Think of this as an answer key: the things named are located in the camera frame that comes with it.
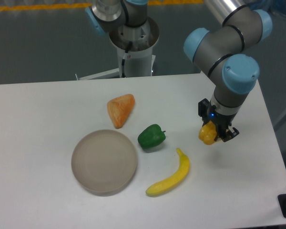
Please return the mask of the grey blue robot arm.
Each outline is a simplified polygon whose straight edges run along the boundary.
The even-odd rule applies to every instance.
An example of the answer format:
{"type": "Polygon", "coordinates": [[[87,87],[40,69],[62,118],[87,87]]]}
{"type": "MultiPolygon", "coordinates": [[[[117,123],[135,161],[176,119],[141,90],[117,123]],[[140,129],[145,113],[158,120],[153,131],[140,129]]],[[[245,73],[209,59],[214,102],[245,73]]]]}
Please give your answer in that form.
{"type": "MultiPolygon", "coordinates": [[[[94,0],[85,12],[99,34],[109,34],[117,50],[121,78],[151,76],[152,50],[159,29],[147,15],[145,0],[94,0]]],[[[205,5],[221,28],[198,28],[184,42],[184,53],[215,85],[211,99],[198,104],[203,125],[199,139],[207,145],[238,135],[232,121],[260,70],[243,51],[271,34],[273,24],[264,10],[251,10],[242,0],[207,0],[205,5]]]]}

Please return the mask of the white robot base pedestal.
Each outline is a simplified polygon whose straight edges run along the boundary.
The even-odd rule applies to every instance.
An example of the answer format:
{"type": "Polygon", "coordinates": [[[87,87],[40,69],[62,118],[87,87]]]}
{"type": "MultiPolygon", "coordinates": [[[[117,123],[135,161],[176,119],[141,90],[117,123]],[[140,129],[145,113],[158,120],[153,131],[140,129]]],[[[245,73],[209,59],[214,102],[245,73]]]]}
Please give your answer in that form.
{"type": "Polygon", "coordinates": [[[150,17],[139,27],[123,25],[109,33],[117,51],[118,68],[88,75],[79,80],[152,76],[153,47],[159,40],[159,27],[150,17]]]}

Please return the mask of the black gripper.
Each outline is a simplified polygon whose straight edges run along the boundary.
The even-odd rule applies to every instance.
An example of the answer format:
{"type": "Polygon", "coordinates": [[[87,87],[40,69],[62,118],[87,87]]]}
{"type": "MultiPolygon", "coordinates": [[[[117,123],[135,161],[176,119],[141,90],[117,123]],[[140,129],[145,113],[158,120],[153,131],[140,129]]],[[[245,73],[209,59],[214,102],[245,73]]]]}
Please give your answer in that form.
{"type": "Polygon", "coordinates": [[[239,135],[239,131],[235,127],[228,128],[232,125],[236,113],[224,114],[224,111],[220,111],[219,105],[212,104],[206,98],[198,103],[198,115],[202,118],[202,126],[212,121],[220,127],[216,141],[227,142],[239,135]]]}

